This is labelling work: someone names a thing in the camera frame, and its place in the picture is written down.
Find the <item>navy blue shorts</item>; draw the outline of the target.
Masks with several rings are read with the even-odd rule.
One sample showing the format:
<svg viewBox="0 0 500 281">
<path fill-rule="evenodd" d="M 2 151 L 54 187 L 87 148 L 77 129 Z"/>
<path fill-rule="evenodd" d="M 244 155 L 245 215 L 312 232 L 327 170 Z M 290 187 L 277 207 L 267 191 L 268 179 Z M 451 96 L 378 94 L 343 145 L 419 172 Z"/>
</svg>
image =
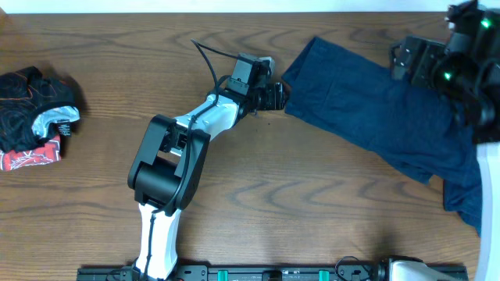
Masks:
<svg viewBox="0 0 500 281">
<path fill-rule="evenodd" d="M 378 154 L 404 175 L 479 185 L 472 130 L 432 90 L 393 80 L 389 69 L 314 37 L 282 76 L 286 112 Z"/>
</svg>

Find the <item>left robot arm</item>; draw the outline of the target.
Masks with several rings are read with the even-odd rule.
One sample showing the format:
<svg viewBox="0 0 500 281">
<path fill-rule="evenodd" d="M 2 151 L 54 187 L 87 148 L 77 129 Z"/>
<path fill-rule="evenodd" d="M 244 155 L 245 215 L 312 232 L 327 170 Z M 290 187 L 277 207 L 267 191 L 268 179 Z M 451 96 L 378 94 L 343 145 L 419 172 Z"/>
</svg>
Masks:
<svg viewBox="0 0 500 281">
<path fill-rule="evenodd" d="M 248 113 L 281 110 L 285 103 L 281 83 L 254 87 L 244 96 L 216 87 L 187 114 L 152 118 L 127 178 L 142 222 L 134 279 L 167 280 L 172 276 L 178 259 L 180 214 L 198 188 L 209 143 Z"/>
</svg>

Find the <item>navy blue garment pile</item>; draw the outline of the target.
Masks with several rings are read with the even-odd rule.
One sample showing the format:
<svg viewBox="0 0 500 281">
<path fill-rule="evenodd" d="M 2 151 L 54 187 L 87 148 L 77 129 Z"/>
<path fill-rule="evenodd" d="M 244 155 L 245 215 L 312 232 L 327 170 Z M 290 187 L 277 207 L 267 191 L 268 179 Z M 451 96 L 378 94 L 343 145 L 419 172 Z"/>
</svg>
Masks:
<svg viewBox="0 0 500 281">
<path fill-rule="evenodd" d="M 443 184 L 444 209 L 456 212 L 465 224 L 472 226 L 481 236 L 482 186 L 480 180 L 467 184 L 445 180 Z"/>
</svg>

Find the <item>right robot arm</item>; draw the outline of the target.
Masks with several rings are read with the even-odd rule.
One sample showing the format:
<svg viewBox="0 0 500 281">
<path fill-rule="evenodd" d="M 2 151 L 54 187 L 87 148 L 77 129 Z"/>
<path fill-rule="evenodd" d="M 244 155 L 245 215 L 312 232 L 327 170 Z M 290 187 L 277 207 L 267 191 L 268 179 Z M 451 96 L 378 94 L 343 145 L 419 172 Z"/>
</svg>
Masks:
<svg viewBox="0 0 500 281">
<path fill-rule="evenodd" d="M 450 5 L 446 43 L 408 36 L 390 48 L 395 80 L 457 101 L 473 142 L 482 183 L 480 256 L 476 278 L 499 278 L 499 11 L 477 1 Z"/>
</svg>

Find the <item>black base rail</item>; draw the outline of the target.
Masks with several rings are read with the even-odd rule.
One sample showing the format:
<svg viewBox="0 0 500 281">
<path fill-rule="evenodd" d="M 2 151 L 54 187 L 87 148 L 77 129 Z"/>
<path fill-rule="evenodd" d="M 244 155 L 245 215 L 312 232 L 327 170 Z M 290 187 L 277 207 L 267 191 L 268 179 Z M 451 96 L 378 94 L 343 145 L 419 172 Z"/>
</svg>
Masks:
<svg viewBox="0 0 500 281">
<path fill-rule="evenodd" d="M 424 272 L 392 274 L 389 267 L 370 269 L 368 265 L 344 263 L 336 267 L 209 267 L 180 265 L 167 281 L 342 281 L 342 280 L 467 280 L 463 266 L 430 266 Z"/>
</svg>

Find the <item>red patterned folded garment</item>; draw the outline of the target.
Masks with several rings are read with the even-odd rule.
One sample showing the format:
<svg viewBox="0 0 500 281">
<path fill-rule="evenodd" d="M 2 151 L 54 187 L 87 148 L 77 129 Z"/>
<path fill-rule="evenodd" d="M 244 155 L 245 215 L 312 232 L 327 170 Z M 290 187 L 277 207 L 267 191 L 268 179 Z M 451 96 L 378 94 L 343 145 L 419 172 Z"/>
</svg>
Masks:
<svg viewBox="0 0 500 281">
<path fill-rule="evenodd" d="M 59 162 L 60 157 L 60 136 L 56 135 L 43 147 L 30 151 L 4 152 L 1 151 L 1 171 L 8 172 L 26 166 L 47 165 Z"/>
</svg>

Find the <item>black patterned folded garment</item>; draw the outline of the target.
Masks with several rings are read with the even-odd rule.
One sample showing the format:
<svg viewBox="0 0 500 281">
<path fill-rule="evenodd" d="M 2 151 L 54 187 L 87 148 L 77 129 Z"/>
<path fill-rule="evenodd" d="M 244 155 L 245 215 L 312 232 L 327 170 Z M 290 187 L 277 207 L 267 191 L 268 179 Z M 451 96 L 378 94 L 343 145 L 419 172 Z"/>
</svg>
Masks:
<svg viewBox="0 0 500 281">
<path fill-rule="evenodd" d="M 45 146 L 80 119 L 74 92 L 34 66 L 1 75 L 1 151 Z"/>
</svg>

